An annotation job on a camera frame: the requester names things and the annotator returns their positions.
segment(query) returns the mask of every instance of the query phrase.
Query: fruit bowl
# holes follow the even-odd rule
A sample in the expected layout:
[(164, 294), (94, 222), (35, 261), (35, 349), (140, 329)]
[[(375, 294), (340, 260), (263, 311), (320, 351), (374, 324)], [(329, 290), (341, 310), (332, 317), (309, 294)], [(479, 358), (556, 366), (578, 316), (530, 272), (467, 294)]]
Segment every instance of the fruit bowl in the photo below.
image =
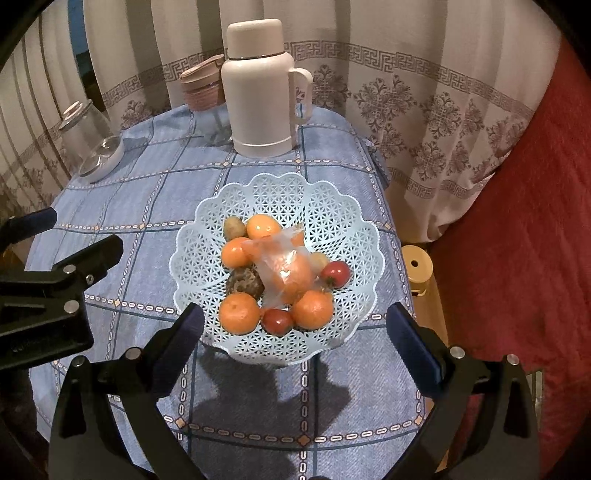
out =
[[(229, 276), (220, 261), (226, 243), (223, 222), (228, 216), (246, 219), (256, 213), (271, 215), (283, 227), (303, 223), (308, 250), (324, 252), (331, 260), (344, 260), (351, 266), (349, 282), (334, 291), (335, 313), (324, 327), (309, 332), (293, 329), (277, 337), (261, 325), (247, 335), (232, 335), (220, 325), (217, 311), (226, 296)], [(229, 183), (199, 203), (194, 222), (178, 231), (169, 268), (177, 283), (174, 304), (178, 312), (190, 302), (203, 308), (203, 343), (244, 363), (286, 366), (338, 347), (354, 334), (375, 307), (384, 256), (377, 228), (363, 220), (353, 197), (340, 194), (328, 181), (310, 184), (297, 173), (280, 177), (261, 173), (248, 185)]]

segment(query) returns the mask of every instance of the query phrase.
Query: table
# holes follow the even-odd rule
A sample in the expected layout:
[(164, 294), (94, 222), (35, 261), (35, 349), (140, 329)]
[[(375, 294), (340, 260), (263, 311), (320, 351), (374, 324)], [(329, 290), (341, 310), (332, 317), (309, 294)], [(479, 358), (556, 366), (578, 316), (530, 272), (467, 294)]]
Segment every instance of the table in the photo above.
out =
[[(57, 225), (35, 238), (27, 268), (49, 270), (118, 234), (121, 262), (86, 292), (95, 344), (85, 353), (92, 361), (117, 358), (177, 317), (168, 260), (202, 199), (265, 171), (331, 181), (359, 200), (380, 231), (386, 268), (374, 313), (343, 346), (288, 368), (240, 364), (199, 344), (158, 408), (211, 480), (381, 479), (424, 421), (423, 398), (385, 331), (387, 307), (402, 301), (412, 309), (412, 302), (381, 158), (343, 117), (322, 108), (300, 129), (299, 147), (266, 161), (241, 157), (231, 145), (205, 146), (195, 120), (183, 106), (126, 130), (116, 170), (92, 186), (74, 179), (56, 199)], [(46, 438), (71, 359), (31, 370)], [(111, 404), (131, 458), (149, 468), (120, 399)]]

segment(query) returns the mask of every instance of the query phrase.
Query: plaid tablecloth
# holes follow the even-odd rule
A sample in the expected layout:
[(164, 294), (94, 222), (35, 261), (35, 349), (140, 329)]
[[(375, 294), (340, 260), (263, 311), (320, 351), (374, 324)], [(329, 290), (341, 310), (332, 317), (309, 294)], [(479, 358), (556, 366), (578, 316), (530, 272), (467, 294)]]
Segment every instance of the plaid tablecloth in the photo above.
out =
[[(363, 217), (380, 231), (386, 268), (374, 313), (346, 344), (294, 367), (244, 365), (198, 345), (158, 408), (211, 480), (381, 479), (424, 417), (421, 394), (385, 331), (391, 303), (412, 308), (383, 195), (387, 171), (344, 118), (322, 108), (300, 129), (299, 147), (272, 160), (241, 157), (231, 145), (204, 146), (195, 129), (196, 117), (184, 106), (125, 131), (126, 152), (115, 171), (92, 186), (73, 180), (56, 199), (58, 223), (35, 239), (27, 268), (49, 270), (117, 233), (125, 244), (121, 262), (86, 292), (95, 345), (85, 355), (118, 358), (177, 317), (168, 259), (202, 199), (260, 172), (331, 181), (359, 200)], [(31, 371), (46, 438), (71, 359)], [(111, 403), (132, 459), (149, 468), (120, 399)]]

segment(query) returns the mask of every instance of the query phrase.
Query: curtain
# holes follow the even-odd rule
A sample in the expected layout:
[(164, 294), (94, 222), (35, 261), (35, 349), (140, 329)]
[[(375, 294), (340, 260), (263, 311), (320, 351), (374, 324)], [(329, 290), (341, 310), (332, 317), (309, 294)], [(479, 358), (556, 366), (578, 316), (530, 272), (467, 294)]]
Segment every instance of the curtain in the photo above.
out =
[[(56, 0), (0, 72), (0, 222), (50, 206), (67, 185), (77, 165), (68, 158), (57, 127), (60, 113), (84, 98), (67, 0)], [(31, 240), (13, 249), (23, 261)]]
[[(344, 115), (386, 159), (404, 242), (460, 218), (527, 127), (560, 33), (532, 0), (83, 0), (113, 129), (184, 103), (180, 73), (224, 52), (232, 22), (279, 18), (314, 76), (314, 104)], [(67, 0), (30, 28), (0, 74), (0, 210), (49, 204), (77, 166), (59, 112), (84, 99)]]

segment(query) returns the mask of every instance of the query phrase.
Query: clear plastic bag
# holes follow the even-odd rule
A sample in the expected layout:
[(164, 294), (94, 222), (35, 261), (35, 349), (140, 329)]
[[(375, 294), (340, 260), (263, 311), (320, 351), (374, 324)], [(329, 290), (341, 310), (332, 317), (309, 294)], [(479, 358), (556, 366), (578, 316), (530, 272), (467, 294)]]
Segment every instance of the clear plastic bag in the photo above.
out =
[(292, 305), (308, 290), (319, 288), (303, 240), (303, 226), (294, 225), (275, 235), (243, 243), (242, 248), (265, 284), (264, 308)]

